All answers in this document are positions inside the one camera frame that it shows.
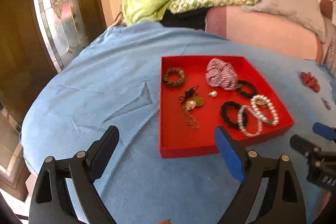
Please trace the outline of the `grey pillow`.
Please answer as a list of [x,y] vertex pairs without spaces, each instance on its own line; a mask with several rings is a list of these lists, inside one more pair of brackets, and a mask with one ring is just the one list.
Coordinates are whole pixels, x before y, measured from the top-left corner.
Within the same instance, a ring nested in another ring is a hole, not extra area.
[[282,16],[325,38],[325,23],[318,0],[260,0],[253,6],[242,6],[246,12],[265,12]]

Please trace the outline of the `red polka dot bow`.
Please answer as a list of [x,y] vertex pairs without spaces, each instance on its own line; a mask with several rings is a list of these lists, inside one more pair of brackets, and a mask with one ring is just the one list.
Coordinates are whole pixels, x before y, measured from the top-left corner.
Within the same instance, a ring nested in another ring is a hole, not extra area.
[[319,86],[318,80],[311,72],[301,72],[300,77],[305,86],[311,88],[315,93],[320,92],[321,87]]

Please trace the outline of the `pearl drop earring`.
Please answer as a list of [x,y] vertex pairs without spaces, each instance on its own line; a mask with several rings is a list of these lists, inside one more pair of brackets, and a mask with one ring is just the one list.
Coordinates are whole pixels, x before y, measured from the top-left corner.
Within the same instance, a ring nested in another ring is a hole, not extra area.
[[214,97],[216,97],[218,95],[218,93],[217,93],[217,91],[212,90],[212,91],[209,92],[208,95],[211,96],[212,98],[214,98]]

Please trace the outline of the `red plaid scrunchie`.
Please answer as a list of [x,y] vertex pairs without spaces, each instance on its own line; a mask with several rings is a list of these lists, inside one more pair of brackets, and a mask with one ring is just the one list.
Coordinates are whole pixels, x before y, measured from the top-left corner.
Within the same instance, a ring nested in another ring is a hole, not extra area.
[[206,67],[206,83],[213,88],[235,90],[238,85],[238,75],[229,62],[213,58]]

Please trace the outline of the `black garment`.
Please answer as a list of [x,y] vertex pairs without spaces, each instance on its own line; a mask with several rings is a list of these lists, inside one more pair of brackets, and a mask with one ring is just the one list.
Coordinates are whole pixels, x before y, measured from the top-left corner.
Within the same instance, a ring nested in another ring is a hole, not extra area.
[[201,8],[173,14],[167,10],[160,21],[165,27],[190,28],[205,31],[207,27],[221,21],[221,14],[216,9]]

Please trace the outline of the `red shallow tray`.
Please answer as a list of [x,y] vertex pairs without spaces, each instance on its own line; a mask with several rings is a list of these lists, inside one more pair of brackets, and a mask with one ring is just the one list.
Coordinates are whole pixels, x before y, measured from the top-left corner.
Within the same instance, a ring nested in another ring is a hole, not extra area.
[[[279,116],[276,126],[263,125],[258,136],[245,136],[240,130],[230,128],[221,116],[221,106],[224,102],[234,101],[241,105],[249,104],[250,100],[237,91],[225,91],[215,88],[216,97],[209,96],[212,87],[206,83],[206,67],[212,56],[166,56],[161,59],[161,73],[168,69],[180,68],[185,71],[185,83],[178,88],[171,88],[161,83],[159,103],[159,151],[163,159],[203,156],[217,153],[214,142],[214,131],[218,126],[224,126],[229,134],[244,146],[268,141],[284,135],[294,125],[294,120],[283,102],[274,92],[270,84],[259,71],[242,56],[219,56],[219,59],[229,62],[240,80],[253,84],[259,94],[268,97]],[[196,86],[198,95],[204,104],[189,113],[199,123],[200,128],[193,130],[187,125],[186,116],[182,111],[180,97],[185,91]]]

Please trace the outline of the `stained glass door panel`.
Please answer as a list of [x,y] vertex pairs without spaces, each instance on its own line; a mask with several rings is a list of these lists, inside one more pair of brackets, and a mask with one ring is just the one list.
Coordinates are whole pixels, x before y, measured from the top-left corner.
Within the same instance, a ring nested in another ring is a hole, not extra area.
[[34,7],[47,52],[60,72],[88,46],[78,0],[34,0]]

